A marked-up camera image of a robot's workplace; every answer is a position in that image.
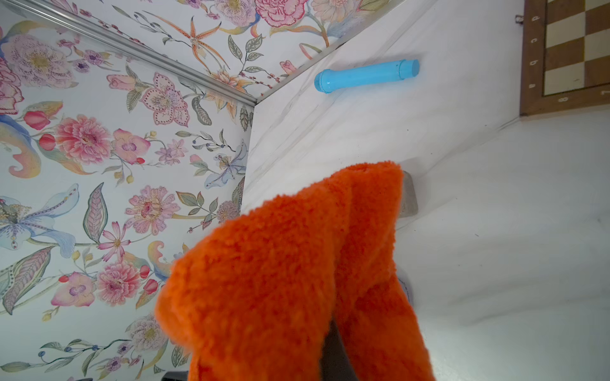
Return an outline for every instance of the blue cylinder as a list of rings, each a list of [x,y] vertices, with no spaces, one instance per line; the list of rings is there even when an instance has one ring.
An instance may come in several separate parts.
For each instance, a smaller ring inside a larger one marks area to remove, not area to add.
[[[400,60],[341,71],[326,69],[315,76],[314,85],[318,91],[328,94],[344,87],[380,84],[381,82],[394,82],[412,78],[418,73],[418,60]]]

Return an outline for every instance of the orange fuzzy fabric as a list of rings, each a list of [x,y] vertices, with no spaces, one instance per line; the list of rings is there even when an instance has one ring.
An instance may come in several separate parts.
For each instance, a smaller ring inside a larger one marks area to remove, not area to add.
[[[223,223],[173,267],[163,330],[190,381],[320,380],[335,317],[360,381],[434,380],[392,260],[403,173],[345,168]]]

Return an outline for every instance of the pink orchid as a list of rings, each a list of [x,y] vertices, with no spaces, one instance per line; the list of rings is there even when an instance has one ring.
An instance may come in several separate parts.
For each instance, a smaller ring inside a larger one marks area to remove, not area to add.
[[[122,241],[123,237],[125,237],[125,230],[127,230],[127,225],[123,224],[123,230],[119,229],[118,222],[112,223],[112,230],[114,230],[114,234],[110,233],[108,230],[104,230],[102,233],[104,237],[108,238],[112,242],[104,242],[98,245],[98,249],[106,250],[111,249],[105,256],[104,261],[108,262],[113,255],[118,253],[118,261],[123,261],[123,256],[125,255],[125,249],[123,246],[127,246],[131,243],[130,240]]]
[[[188,127],[190,116],[188,104],[182,99],[180,91],[176,90],[174,82],[159,73],[152,79],[154,87],[144,92],[141,102],[147,109],[154,111],[154,124],[169,124],[172,121]]]

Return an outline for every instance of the pink flower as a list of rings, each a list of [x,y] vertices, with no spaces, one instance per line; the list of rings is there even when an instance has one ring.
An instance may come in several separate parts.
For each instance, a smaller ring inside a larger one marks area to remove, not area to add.
[[[79,73],[89,73],[89,64],[86,60],[73,61],[72,66],[74,67],[74,70],[78,71]]]
[[[292,25],[305,15],[307,0],[255,0],[256,11],[271,26]]]
[[[127,226],[123,224],[123,230],[120,230],[118,222],[113,222],[112,230],[114,230],[114,234],[110,233],[108,230],[104,230],[102,233],[104,237],[106,237],[112,242],[100,243],[98,245],[98,249],[110,249],[110,251],[104,256],[104,261],[108,262],[108,260],[110,260],[113,255],[118,253],[118,261],[122,262],[123,256],[125,255],[125,249],[123,249],[123,246],[127,246],[131,243],[130,240],[122,241],[123,237],[125,237],[125,230],[127,230]]]
[[[104,57],[102,57],[102,55],[96,51],[93,50],[86,50],[85,51],[85,57],[84,57],[87,61],[89,61],[89,63],[91,63],[92,65],[98,66],[104,63]]]
[[[55,292],[51,304],[63,307],[69,305],[75,307],[89,306],[95,300],[94,291],[95,284],[91,278],[79,272],[73,272],[68,277],[68,281]]]
[[[144,285],[144,291],[146,291],[146,293],[150,295],[153,292],[157,291],[158,287],[159,283],[156,280],[149,279],[146,285]]]
[[[282,61],[279,63],[279,66],[282,67],[282,69],[284,69],[284,71],[286,72],[286,74],[290,75],[292,73],[294,73],[296,71],[296,68],[294,65],[292,65],[292,62],[286,60],[286,61]]]
[[[110,88],[117,88],[119,90],[131,91],[135,89],[135,79],[130,76],[120,76],[117,74],[111,74],[106,76],[109,82]]]
[[[6,61],[0,58],[0,115],[17,114],[15,104],[23,101],[20,85],[19,77],[13,74]]]
[[[95,120],[78,115],[65,118],[57,126],[59,150],[81,164],[101,164],[110,157],[110,134]]]
[[[55,137],[51,134],[44,134],[40,137],[38,144],[45,151],[53,151],[55,148]]]
[[[23,116],[23,120],[28,126],[38,131],[45,128],[51,122],[42,111],[28,111]]]
[[[123,160],[129,164],[138,162],[138,156],[142,156],[148,152],[151,143],[139,136],[135,136],[131,132],[118,129],[113,134],[112,149]]]
[[[254,0],[216,0],[216,8],[237,26],[248,26],[256,20]]]
[[[157,235],[165,230],[165,220],[171,218],[180,207],[174,201],[174,195],[167,194],[165,187],[151,188],[147,185],[140,192],[140,196],[135,195],[129,200],[133,208],[127,208],[125,214],[133,217],[127,220],[127,227],[133,226],[135,231],[140,234],[147,233],[152,227],[152,234]]]
[[[129,262],[116,262],[106,266],[98,273],[98,296],[115,306],[125,304],[125,300],[134,297],[140,286],[140,273]]]
[[[188,105],[182,99],[180,91],[176,90],[169,78],[159,73],[152,79],[154,87],[144,92],[142,103],[147,109],[153,110],[152,118],[155,124],[169,124],[172,121],[188,127],[190,116]]]
[[[68,88],[72,82],[70,64],[60,50],[29,34],[18,34],[2,45],[4,57],[27,86]]]

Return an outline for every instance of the white floor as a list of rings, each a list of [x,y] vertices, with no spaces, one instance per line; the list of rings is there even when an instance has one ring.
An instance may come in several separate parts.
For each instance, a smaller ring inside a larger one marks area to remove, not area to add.
[[[406,0],[255,109],[243,207],[394,160],[420,207],[395,260],[439,380],[607,380],[610,109],[522,121],[522,0]],[[322,94],[402,58],[420,75]]]

